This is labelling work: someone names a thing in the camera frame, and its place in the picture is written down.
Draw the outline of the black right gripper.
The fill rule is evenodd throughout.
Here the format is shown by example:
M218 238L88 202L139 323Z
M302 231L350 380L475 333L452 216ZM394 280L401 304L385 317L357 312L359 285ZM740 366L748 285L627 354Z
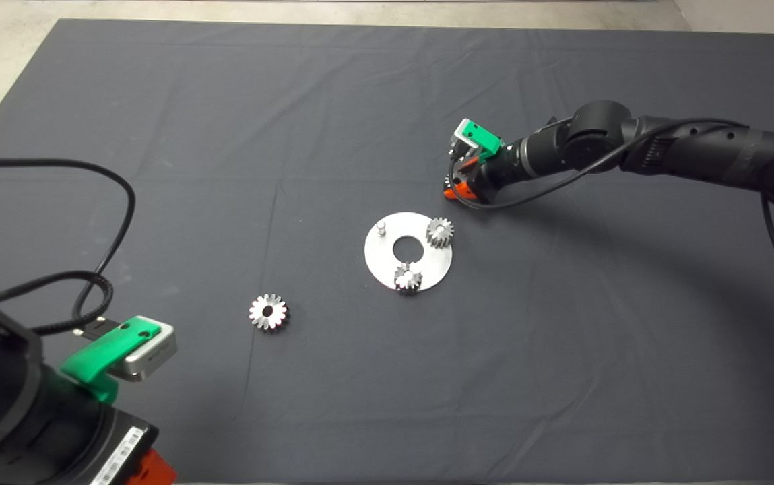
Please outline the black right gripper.
M529 181L529 173L521 156L521 145L508 145L494 156L479 162L479 157L464 160L457 167L458 172L473 171L473 191L469 185L443 185L443 197L458 200L494 203L498 192L519 182Z

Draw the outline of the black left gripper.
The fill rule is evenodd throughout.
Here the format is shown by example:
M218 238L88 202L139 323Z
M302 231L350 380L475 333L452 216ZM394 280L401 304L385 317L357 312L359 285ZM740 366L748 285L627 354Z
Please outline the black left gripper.
M177 473L152 449L159 429L143 418L100 404L89 417L54 421L53 461L41 484L172 485Z

